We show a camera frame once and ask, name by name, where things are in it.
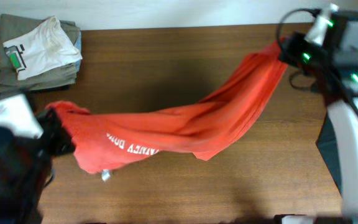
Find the orange t-shirt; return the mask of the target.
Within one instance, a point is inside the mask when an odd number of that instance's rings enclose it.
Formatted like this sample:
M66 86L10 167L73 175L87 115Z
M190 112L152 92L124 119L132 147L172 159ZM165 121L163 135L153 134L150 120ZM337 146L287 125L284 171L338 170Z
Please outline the orange t-shirt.
M287 69L273 43L244 57L229 79L202 100L146 113L94 114L70 101L54 110L71 137L74 157L90 174L120 169L160 152L207 161L252 127Z

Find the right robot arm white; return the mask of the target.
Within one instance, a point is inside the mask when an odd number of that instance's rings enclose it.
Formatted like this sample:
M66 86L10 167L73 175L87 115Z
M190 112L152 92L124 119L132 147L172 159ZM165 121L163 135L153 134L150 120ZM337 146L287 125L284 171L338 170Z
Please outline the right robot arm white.
M305 34L275 38L280 61L314 77L333 127L341 175L339 217L285 215L282 223L358 223L358 11L331 4L309 8L313 24Z

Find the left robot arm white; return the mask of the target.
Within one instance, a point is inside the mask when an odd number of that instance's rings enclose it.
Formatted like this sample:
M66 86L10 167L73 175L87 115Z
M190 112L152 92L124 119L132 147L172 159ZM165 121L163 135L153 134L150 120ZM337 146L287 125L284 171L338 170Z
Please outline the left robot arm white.
M75 150L55 110L34 112L28 93L0 96L0 223L41 223L39 200L55 178L52 160Z

